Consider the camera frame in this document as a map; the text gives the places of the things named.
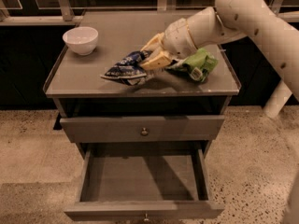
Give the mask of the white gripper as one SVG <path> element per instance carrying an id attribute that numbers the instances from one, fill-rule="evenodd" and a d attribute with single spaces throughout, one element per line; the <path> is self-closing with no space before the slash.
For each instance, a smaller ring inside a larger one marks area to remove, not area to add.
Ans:
<path id="1" fill-rule="evenodd" d="M 156 34 L 142 50 L 153 51 L 139 66 L 146 71 L 168 66 L 173 57 L 184 59 L 197 51 L 186 19 L 171 23 L 164 33 Z"/>

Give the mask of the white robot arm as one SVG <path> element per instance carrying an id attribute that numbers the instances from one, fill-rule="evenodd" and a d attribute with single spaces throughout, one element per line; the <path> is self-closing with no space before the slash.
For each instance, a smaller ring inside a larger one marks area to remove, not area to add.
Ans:
<path id="1" fill-rule="evenodd" d="M 187 19 L 171 23 L 145 50 L 141 67 L 152 70 L 184 59 L 209 44 L 249 37 L 281 78 L 264 108 L 274 118 L 291 96 L 299 98 L 299 31 L 278 17 L 264 0 L 215 0 Z"/>

